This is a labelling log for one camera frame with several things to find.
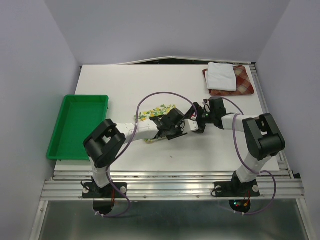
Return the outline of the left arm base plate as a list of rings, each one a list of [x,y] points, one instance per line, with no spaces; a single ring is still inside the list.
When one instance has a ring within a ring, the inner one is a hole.
[[[99,188],[94,182],[81,182],[83,199],[124,199],[110,184]]]

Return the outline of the red plaid skirt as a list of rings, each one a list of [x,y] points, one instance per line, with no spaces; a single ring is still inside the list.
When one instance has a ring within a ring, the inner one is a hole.
[[[254,87],[250,82],[246,68],[243,65],[234,65],[233,70],[236,77],[236,91],[208,89],[211,96],[228,97],[228,96],[248,96],[255,93]]]

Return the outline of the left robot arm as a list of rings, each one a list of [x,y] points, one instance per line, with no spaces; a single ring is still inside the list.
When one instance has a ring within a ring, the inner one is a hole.
[[[104,120],[83,142],[92,167],[92,183],[83,185],[88,193],[106,197],[111,193],[110,166],[120,150],[138,140],[174,139],[184,135],[184,114],[174,108],[169,113],[133,123]]]

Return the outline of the white skirt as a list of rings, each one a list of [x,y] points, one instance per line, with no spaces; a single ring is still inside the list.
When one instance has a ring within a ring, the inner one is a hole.
[[[235,92],[237,80],[233,65],[209,62],[206,83],[209,90]]]

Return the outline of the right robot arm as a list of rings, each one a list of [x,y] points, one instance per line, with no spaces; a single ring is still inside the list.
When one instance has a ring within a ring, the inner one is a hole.
[[[184,117],[197,122],[199,133],[204,132],[207,124],[231,130],[234,137],[237,132],[244,133],[247,156],[240,159],[241,166],[230,181],[214,182],[211,195],[217,198],[258,197],[257,176],[272,157],[284,150],[285,139],[270,113],[259,116],[245,116],[242,110],[227,113],[225,100],[224,97],[211,97],[204,101],[204,106],[194,103]]]

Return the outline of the yellow floral skirt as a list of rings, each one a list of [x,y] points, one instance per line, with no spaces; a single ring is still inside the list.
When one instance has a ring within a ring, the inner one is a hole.
[[[135,115],[134,119],[138,119],[138,122],[145,121],[147,119],[150,119],[151,117],[160,117],[162,115],[167,115],[171,110],[175,109],[176,105],[171,104],[171,105],[165,105],[162,104],[156,108],[153,108],[151,110],[147,111],[141,111],[138,113],[138,117]]]

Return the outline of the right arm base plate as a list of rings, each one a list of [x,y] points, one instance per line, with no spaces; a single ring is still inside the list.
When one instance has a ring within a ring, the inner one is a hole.
[[[256,181],[232,183],[231,181],[214,182],[211,195],[216,198],[259,197],[260,191]]]

